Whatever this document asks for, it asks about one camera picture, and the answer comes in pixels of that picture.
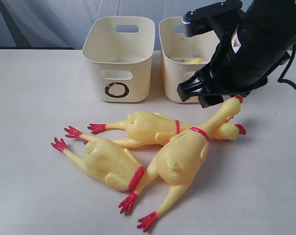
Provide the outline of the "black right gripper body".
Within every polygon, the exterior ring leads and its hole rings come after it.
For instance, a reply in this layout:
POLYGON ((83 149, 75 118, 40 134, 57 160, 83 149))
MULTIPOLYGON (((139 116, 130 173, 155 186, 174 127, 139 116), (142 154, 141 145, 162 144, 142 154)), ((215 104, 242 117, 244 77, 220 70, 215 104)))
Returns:
POLYGON ((283 31, 265 31, 239 24, 232 36, 219 43, 210 63, 199 73, 202 97, 247 96, 264 86, 268 75, 289 56, 292 37, 283 31))

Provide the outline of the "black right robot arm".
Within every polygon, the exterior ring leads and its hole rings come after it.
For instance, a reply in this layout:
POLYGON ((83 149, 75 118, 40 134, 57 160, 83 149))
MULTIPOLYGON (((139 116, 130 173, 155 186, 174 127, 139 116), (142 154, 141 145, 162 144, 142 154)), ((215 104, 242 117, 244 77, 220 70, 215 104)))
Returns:
POLYGON ((246 97, 266 85, 278 66, 289 68, 294 60, 296 0, 255 0, 246 11, 239 0, 222 0, 181 20, 185 36, 213 31, 219 39, 209 63, 177 86, 181 101, 197 97, 206 108, 225 95, 246 97))

